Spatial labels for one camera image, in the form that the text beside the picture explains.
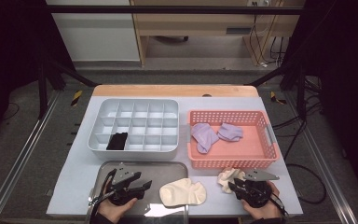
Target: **black sleeve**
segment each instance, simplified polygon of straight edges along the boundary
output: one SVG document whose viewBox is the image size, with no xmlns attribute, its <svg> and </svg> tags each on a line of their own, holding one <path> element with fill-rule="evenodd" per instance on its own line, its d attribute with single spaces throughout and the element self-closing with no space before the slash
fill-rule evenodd
<svg viewBox="0 0 358 224">
<path fill-rule="evenodd" d="M 115 224 L 115 223 L 109 221 L 109 219 L 97 213 L 89 224 Z"/>
<path fill-rule="evenodd" d="M 284 218 L 281 217 L 275 217 L 275 218 L 260 218 L 254 222 L 252 222 L 251 224 L 285 224 L 286 220 Z"/>
</svg>

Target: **person's right hand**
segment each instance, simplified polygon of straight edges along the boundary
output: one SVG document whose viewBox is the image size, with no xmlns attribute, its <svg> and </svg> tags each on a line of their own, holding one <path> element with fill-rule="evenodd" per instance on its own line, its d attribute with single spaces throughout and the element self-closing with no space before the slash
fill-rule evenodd
<svg viewBox="0 0 358 224">
<path fill-rule="evenodd" d="M 275 187 L 275 185 L 267 181 L 267 183 L 272 188 L 272 193 L 279 197 L 279 191 Z M 255 220 L 258 220 L 260 218 L 275 218 L 275 217 L 281 217 L 281 211 L 279 208 L 272 202 L 268 201 L 266 205 L 264 205 L 261 208 L 253 208 L 251 205 L 249 205 L 244 199 L 241 200 L 243 209 L 247 211 Z"/>
</svg>

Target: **person's left hand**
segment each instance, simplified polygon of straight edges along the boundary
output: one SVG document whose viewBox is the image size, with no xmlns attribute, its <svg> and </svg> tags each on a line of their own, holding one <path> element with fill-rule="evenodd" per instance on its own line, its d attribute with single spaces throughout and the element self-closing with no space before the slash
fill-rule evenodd
<svg viewBox="0 0 358 224">
<path fill-rule="evenodd" d="M 133 198 L 126 204 L 117 206 L 112 204 L 109 200 L 104 200 L 98 207 L 98 213 L 109 219 L 109 221 L 118 223 L 118 221 L 124 216 L 124 213 L 135 205 L 136 201 L 138 201 L 138 199 Z"/>
</svg>

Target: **white wall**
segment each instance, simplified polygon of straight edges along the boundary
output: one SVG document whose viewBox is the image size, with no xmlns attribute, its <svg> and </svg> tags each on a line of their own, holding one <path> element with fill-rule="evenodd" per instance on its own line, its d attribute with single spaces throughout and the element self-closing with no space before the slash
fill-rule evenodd
<svg viewBox="0 0 358 224">
<path fill-rule="evenodd" d="M 128 0 L 47 0 L 49 5 L 128 6 Z M 53 13 L 73 61 L 140 61 L 131 14 Z"/>
</svg>

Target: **black folded cloth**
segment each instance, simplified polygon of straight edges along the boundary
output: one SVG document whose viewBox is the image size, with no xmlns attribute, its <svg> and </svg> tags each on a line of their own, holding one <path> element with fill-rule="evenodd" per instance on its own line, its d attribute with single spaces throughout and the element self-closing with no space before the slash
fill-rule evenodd
<svg viewBox="0 0 358 224">
<path fill-rule="evenodd" d="M 115 133 L 110 137 L 106 150 L 124 150 L 128 133 Z"/>
</svg>

